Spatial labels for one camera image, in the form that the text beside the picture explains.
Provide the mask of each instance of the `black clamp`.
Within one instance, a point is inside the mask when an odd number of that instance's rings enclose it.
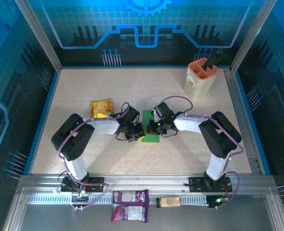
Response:
[[[117,117],[120,114],[121,113],[117,113],[111,115],[111,117]],[[127,113],[123,117],[117,119],[118,123],[120,124],[118,130],[116,131],[117,136],[120,133],[124,133],[128,142],[143,139],[145,137],[145,132],[142,123],[138,123],[139,117],[140,112],[129,106]]]

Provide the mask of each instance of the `speckled work surface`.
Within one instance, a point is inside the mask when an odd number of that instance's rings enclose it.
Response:
[[[51,137],[71,114],[89,117],[91,100],[112,98],[116,113],[123,102],[129,101],[142,113],[143,110],[151,110],[167,96],[186,96],[182,89],[185,77],[186,68],[62,70],[32,173],[59,173],[64,170],[51,144]],[[166,102],[175,113],[189,107],[189,103],[182,99]],[[223,70],[220,70],[208,95],[193,104],[189,114],[211,115],[222,111],[239,130]],[[170,138],[160,138],[160,143],[128,143],[116,140],[115,135],[103,135],[92,138],[83,159],[92,173],[203,173],[210,161],[210,152],[201,134],[187,131]],[[227,169],[250,173],[247,155],[235,156]]]

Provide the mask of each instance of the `circuit pattern graphic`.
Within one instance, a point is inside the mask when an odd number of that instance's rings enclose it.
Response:
[[[137,13],[138,16],[143,14],[147,17],[166,10],[166,5],[171,3],[171,0],[124,0],[123,3],[127,10],[131,10],[131,13]]]

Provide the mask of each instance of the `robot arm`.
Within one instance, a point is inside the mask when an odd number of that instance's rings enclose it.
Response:
[[[237,146],[224,134],[219,133],[219,128],[209,119],[208,116],[199,115],[184,115],[182,112],[176,114],[166,105],[161,103],[156,106],[153,111],[154,120],[149,122],[147,133],[151,134],[166,134],[167,130],[192,131],[203,135],[206,144],[211,152],[209,166],[205,173],[205,178],[208,181],[217,181],[225,174],[226,162],[228,156]],[[222,112],[216,112],[211,115],[211,118],[216,120],[227,133],[236,140],[241,141],[241,136],[230,121]]]
[[[121,118],[117,115],[111,115],[104,119],[94,119],[82,126],[70,137],[61,152],[72,176],[82,181],[88,175],[82,153],[91,138],[103,134],[124,133],[129,142],[142,139],[145,134],[142,124],[138,123],[138,119],[139,112],[129,106],[127,113]],[[71,115],[52,137],[51,142],[55,149],[58,150],[71,131],[87,120],[89,119],[83,119],[78,114]]]

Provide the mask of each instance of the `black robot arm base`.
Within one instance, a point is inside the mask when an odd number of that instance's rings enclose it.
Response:
[[[104,183],[104,178],[103,177],[90,177],[89,174],[87,174],[83,178],[82,182],[92,183],[92,184]],[[63,178],[61,192],[78,193],[82,190],[84,190],[87,193],[101,193],[103,192],[103,185],[86,186],[86,185],[76,182],[69,175]]]
[[[225,193],[224,186],[229,193],[233,191],[230,178],[225,174],[218,180],[213,180],[205,172],[204,177],[189,177],[188,180],[189,183],[185,186],[189,186],[190,193]]]

